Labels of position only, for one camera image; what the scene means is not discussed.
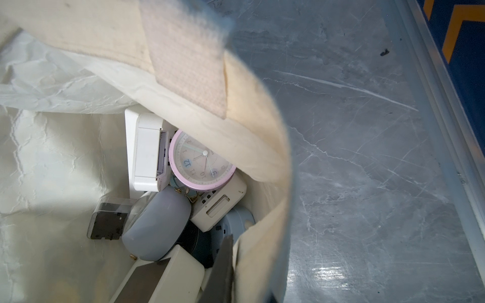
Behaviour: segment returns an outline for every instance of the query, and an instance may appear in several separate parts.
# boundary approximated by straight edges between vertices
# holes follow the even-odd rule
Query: clear plastic case
[[[102,197],[89,222],[89,239],[118,240],[135,199]]]

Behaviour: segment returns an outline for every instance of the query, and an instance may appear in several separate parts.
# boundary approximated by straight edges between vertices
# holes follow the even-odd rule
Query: gray marble floor
[[[290,126],[301,194],[285,302],[484,302],[375,1],[210,5],[236,20],[235,49]]]

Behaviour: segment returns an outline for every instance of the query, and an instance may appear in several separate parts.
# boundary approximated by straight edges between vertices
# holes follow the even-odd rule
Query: bag strap
[[[139,7],[157,82],[224,119],[232,22],[200,0],[140,0]]]

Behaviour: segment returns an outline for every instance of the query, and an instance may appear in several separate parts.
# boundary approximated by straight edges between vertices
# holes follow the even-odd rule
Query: yellow chevron stripe
[[[426,14],[426,17],[431,18],[431,11],[433,10],[433,4],[435,4],[435,0],[424,0],[423,11]]]
[[[453,50],[458,40],[458,34],[463,21],[485,22],[485,5],[455,5],[448,30],[446,31],[445,42],[443,43],[443,55],[448,63],[452,58]]]

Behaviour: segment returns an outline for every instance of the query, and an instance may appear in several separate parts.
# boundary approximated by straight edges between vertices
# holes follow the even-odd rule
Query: gray alarm clock
[[[160,260],[174,246],[190,212],[189,199],[171,186],[160,192],[146,192],[133,205],[121,240],[141,260]]]

